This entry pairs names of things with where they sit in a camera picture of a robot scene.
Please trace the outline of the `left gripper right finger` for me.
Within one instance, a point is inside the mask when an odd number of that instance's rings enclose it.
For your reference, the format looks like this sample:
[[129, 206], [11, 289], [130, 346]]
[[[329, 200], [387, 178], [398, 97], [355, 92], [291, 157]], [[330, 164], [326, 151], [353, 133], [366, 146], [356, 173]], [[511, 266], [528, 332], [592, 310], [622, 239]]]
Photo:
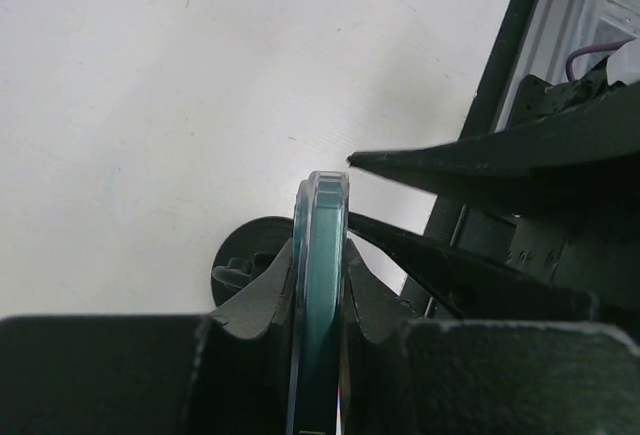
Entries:
[[635, 434], [639, 349], [603, 324], [431, 321], [345, 247], [346, 434]]

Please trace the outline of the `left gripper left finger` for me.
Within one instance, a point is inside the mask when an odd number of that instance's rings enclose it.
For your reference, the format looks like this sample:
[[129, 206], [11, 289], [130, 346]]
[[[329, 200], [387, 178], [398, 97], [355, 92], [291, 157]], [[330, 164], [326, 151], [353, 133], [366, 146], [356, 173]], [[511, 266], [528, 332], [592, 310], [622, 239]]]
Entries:
[[217, 310], [1, 323], [5, 434], [282, 434], [293, 247]]

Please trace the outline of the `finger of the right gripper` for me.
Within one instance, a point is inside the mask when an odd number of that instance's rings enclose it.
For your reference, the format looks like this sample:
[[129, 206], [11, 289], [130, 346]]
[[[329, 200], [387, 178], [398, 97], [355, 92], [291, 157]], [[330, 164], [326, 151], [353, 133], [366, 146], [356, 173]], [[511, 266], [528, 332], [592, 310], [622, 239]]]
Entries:
[[350, 166], [482, 210], [534, 215], [639, 194], [639, 86], [500, 132]]
[[391, 258], [458, 319], [596, 320], [588, 292], [554, 287], [479, 255], [351, 212], [349, 229]]

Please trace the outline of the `black phone stand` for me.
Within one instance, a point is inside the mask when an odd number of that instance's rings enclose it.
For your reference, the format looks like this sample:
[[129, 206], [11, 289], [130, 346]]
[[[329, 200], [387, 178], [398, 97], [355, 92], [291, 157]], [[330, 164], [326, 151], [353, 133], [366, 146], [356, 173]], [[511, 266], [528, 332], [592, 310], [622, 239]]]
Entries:
[[271, 265], [293, 235], [291, 218], [253, 219], [234, 230], [222, 243], [211, 270], [211, 293], [216, 307], [238, 294]]

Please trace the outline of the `black smartphone clear case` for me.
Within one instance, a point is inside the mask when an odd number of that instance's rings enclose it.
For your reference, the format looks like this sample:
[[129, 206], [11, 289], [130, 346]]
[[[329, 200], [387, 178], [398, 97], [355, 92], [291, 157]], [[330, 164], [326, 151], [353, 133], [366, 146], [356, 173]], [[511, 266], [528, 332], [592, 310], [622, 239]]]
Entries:
[[315, 171], [299, 185], [288, 434], [336, 432], [348, 200], [344, 173]]

